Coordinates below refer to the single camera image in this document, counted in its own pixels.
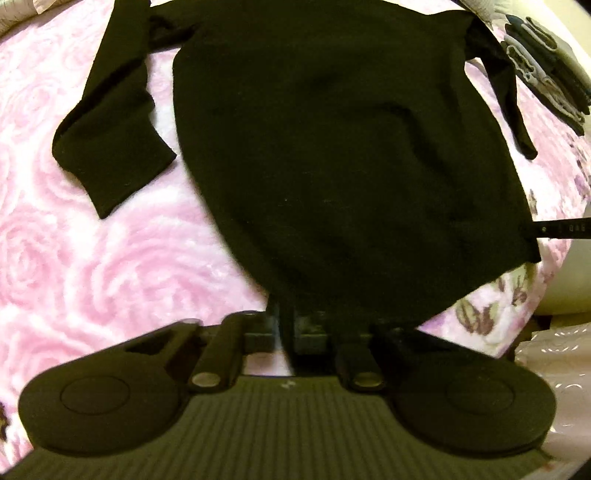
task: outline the bed sheet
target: bed sheet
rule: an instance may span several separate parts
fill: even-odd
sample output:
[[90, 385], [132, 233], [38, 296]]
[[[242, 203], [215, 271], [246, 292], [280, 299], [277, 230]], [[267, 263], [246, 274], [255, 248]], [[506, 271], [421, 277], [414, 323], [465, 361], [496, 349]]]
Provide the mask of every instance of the bed sheet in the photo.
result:
[[[459, 8], [450, 0], [396, 3], [425, 14]], [[0, 440], [0, 472], [31, 449], [17, 404], [40, 372], [176, 320], [209, 325], [265, 306], [265, 292], [228, 253], [181, 156], [104, 221], [53, 160], [53, 134], [82, 95], [112, 7], [113, 0], [74, 1], [0, 40], [0, 402], [9, 423], [2, 429], [0, 419], [7, 436]], [[500, 30], [495, 34], [502, 38]], [[180, 153], [172, 105], [176, 52], [149, 57], [148, 90], [157, 131]], [[534, 219], [581, 216], [590, 194], [589, 136], [576, 137], [519, 83], [519, 105], [539, 150], [527, 161], [514, 147], [482, 66], [468, 63], [466, 73], [503, 129]], [[569, 240], [540, 240], [541, 263], [482, 286], [422, 330], [500, 355], [569, 246]], [[285, 370], [280, 361], [253, 365]]]

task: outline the pink floral bedspread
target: pink floral bedspread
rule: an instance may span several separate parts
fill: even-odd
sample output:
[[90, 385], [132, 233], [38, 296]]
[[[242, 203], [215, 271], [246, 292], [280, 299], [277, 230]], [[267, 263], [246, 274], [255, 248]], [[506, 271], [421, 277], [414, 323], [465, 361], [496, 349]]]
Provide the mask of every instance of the pink floral bedspread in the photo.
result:
[[[449, 0], [397, 3], [425, 14], [458, 8]], [[176, 320], [217, 323], [265, 305], [264, 292], [229, 255], [181, 157], [105, 221], [53, 160], [53, 134], [82, 95], [112, 6], [113, 0], [79, 0], [0, 38], [0, 402], [9, 422], [2, 428], [0, 417], [7, 437], [0, 440], [0, 472], [31, 449], [18, 397], [43, 370]], [[155, 126], [180, 153], [172, 104], [176, 51], [150, 57], [148, 89]], [[581, 216], [590, 193], [589, 136], [576, 137], [519, 83], [519, 104], [540, 152], [528, 162], [478, 65], [467, 64], [466, 72], [503, 127], [534, 219]], [[541, 240], [543, 262], [506, 273], [422, 328], [500, 355], [569, 246]]]

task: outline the black long-sleeve shirt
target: black long-sleeve shirt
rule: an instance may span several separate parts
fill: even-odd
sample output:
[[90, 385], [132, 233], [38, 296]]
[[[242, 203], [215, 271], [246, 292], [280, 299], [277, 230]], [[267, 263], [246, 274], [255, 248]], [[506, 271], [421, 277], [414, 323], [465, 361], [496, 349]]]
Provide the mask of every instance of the black long-sleeve shirt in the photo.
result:
[[53, 153], [101, 218], [175, 158], [148, 114], [148, 53], [183, 43], [184, 160], [233, 255], [300, 310], [418, 325], [540, 261], [480, 57], [521, 151], [515, 72], [473, 14], [381, 0], [116, 0]]

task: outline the folded clothes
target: folded clothes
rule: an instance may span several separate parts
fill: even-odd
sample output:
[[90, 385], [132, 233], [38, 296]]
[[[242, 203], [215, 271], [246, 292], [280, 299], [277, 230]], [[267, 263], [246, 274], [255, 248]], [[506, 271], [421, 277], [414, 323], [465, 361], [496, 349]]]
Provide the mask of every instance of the folded clothes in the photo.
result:
[[[560, 60], [562, 60], [564, 64], [568, 68], [570, 68], [570, 70], [573, 71], [575, 76], [585, 87], [587, 95], [591, 97], [591, 78], [589, 78], [589, 75], [577, 60], [577, 57], [574, 54], [571, 46], [558, 35], [548, 30], [546, 27], [541, 25], [538, 21], [534, 20], [533, 18], [525, 17], [525, 19], [527, 21], [527, 24], [524, 24], [524, 29], [536, 31], [540, 35], [539, 37], [534, 37], [536, 40], [538, 38], [540, 38], [540, 40], [542, 40], [543, 38], [549, 38], [556, 44], [556, 48], [553, 51], [558, 55]], [[552, 45], [548, 45], [546, 43], [541, 44], [547, 49], [551, 49]]]
[[520, 33], [523, 33], [528, 40], [531, 40], [532, 46], [539, 49], [540, 54], [564, 67], [564, 70], [573, 76], [585, 92], [587, 98], [590, 98], [591, 79], [580, 65], [569, 44], [550, 30], [542, 27], [539, 22], [530, 21], [531, 17], [526, 17], [526, 20], [523, 20], [514, 15], [507, 15], [507, 19], [511, 25], [520, 30]]
[[560, 86], [567, 99], [582, 113], [589, 115], [589, 98], [583, 85], [575, 78], [574, 73], [557, 55], [544, 50], [522, 28], [514, 24], [505, 25], [505, 32], [523, 45], [542, 69]]
[[578, 136], [584, 136], [583, 115], [568, 102], [560, 87], [540, 68], [527, 50], [508, 35], [505, 36], [505, 41], [501, 42], [501, 46], [515, 65], [519, 79], [528, 86], [542, 105], [572, 128]]
[[560, 86], [548, 75], [545, 70], [540, 66], [538, 61], [531, 55], [531, 53], [525, 48], [519, 41], [510, 35], [505, 35], [505, 42], [512, 45], [519, 52], [519, 55], [526, 59], [526, 64], [532, 70], [533, 76], [543, 84], [544, 89], [547, 89], [552, 96], [560, 101], [562, 107], [569, 113], [573, 119], [579, 122], [584, 122], [584, 116], [577, 108], [573, 105], [569, 96], [560, 88]]

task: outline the pillow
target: pillow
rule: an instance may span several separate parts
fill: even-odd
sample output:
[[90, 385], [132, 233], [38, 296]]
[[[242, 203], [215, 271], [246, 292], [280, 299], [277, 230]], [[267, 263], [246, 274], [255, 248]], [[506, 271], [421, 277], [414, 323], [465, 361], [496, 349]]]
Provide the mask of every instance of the pillow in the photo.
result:
[[498, 17], [495, 12], [495, 0], [461, 0], [461, 2], [478, 15], [484, 23], [490, 24]]
[[517, 15], [514, 0], [495, 0], [495, 12], [502, 15]]
[[0, 0], [0, 37], [15, 25], [70, 0]]

